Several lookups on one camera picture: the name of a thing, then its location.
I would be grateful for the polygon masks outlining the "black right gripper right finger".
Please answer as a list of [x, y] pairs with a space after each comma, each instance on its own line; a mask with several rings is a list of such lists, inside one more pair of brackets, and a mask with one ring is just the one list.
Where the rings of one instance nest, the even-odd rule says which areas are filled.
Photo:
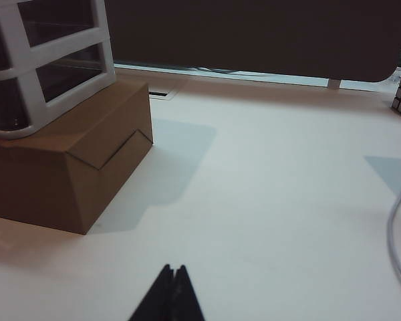
[[185, 265], [172, 275], [166, 303], [166, 320], [205, 320]]

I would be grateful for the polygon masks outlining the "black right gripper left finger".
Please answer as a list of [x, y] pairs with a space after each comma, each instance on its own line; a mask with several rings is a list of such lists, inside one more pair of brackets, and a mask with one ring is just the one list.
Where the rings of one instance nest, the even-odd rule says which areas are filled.
[[166, 264], [129, 320], [177, 320], [174, 270]]

